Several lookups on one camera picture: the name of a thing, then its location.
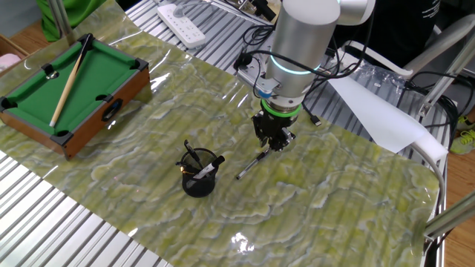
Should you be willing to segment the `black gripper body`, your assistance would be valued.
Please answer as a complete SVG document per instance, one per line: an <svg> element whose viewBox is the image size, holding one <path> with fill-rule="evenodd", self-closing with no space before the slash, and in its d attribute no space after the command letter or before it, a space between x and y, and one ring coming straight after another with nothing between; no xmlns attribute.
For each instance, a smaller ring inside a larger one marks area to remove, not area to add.
<svg viewBox="0 0 475 267"><path fill-rule="evenodd" d="M264 120L264 127L265 131L269 136L268 143L272 143L273 137L276 133L282 129L290 127L295 123L297 120L297 116L288 116L288 117L281 117L271 114L269 111L261 110L258 113L264 113L266 118Z"/></svg>

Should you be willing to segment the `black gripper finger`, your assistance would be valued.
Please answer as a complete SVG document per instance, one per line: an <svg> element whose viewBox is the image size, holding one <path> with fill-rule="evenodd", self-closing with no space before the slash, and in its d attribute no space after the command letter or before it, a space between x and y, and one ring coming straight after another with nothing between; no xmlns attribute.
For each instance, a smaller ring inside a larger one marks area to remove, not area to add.
<svg viewBox="0 0 475 267"><path fill-rule="evenodd" d="M280 129L272 139L272 150L282 151L294 138L294 133L287 128Z"/></svg>
<svg viewBox="0 0 475 267"><path fill-rule="evenodd" d="M257 113L252 117L252 122L255 129L255 135L259 139L259 144L263 148L269 141L269 136L265 131L264 120L266 115L264 113Z"/></svg>

